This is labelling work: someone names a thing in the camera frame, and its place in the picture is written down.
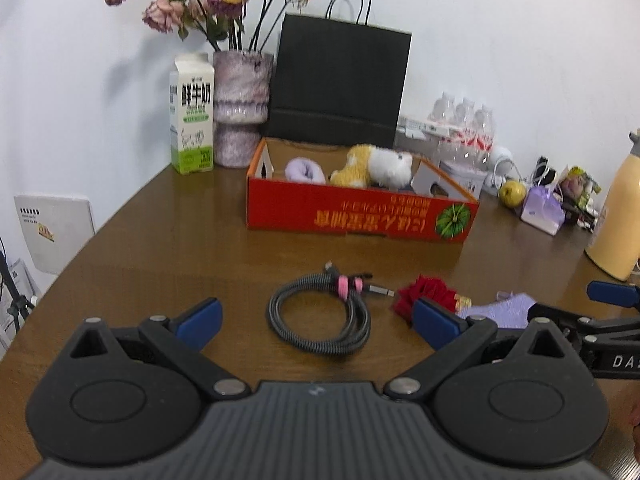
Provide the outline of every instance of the lavender cloth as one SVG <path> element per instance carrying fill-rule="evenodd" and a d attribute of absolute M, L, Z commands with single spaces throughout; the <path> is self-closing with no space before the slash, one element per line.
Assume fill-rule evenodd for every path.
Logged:
<path fill-rule="evenodd" d="M 310 158 L 298 156 L 292 158 L 284 169 L 287 180 L 306 182 L 307 184 L 325 184 L 324 173 L 320 165 Z"/>
<path fill-rule="evenodd" d="M 483 306 L 468 306 L 461 308 L 459 317 L 485 316 L 493 319 L 500 328 L 526 328 L 527 312 L 537 303 L 527 294 L 514 294 L 505 301 L 497 301 Z"/>

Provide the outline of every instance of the tripod stand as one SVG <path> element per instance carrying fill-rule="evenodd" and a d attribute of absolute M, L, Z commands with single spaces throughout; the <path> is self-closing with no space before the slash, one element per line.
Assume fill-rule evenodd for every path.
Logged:
<path fill-rule="evenodd" d="M 24 320 L 29 317 L 29 309 L 33 310 L 33 304 L 31 301 L 27 300 L 27 297 L 24 294 L 20 294 L 18 288 L 15 286 L 15 282 L 13 277 L 11 276 L 11 271 L 9 270 L 9 266 L 7 265 L 6 258 L 4 254 L 0 251 L 0 276 L 2 276 L 2 282 L 6 285 L 9 294 L 11 295 L 11 306 L 7 310 L 7 312 L 13 316 L 14 325 L 15 325 L 15 333 L 18 333 L 20 330 L 20 316 Z"/>

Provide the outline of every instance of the round button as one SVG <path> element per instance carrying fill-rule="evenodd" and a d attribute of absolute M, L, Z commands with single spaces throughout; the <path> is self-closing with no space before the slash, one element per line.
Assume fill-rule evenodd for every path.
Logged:
<path fill-rule="evenodd" d="M 145 391 L 127 381 L 100 381 L 76 392 L 71 407 L 89 422 L 120 422 L 136 415 L 145 405 Z"/>
<path fill-rule="evenodd" d="M 556 416 L 564 401 L 548 384 L 510 381 L 498 384 L 489 393 L 489 403 L 499 414 L 516 422 L 542 422 Z"/>

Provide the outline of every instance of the printed watermelon graphic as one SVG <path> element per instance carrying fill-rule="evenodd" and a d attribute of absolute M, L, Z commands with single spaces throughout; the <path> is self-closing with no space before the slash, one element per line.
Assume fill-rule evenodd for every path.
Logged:
<path fill-rule="evenodd" d="M 451 240 L 458 236 L 471 220 L 471 211 L 464 204 L 454 204 L 447 207 L 436 220 L 436 232 L 440 238 Z"/>

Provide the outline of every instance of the white plush toy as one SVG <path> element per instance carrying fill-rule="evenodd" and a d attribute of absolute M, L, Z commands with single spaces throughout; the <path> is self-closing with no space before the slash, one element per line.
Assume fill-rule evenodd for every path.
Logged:
<path fill-rule="evenodd" d="M 330 177 L 334 186 L 369 187 L 373 183 L 401 189 L 411 181 L 413 157 L 371 144 L 357 144 L 347 153 L 347 165 Z"/>

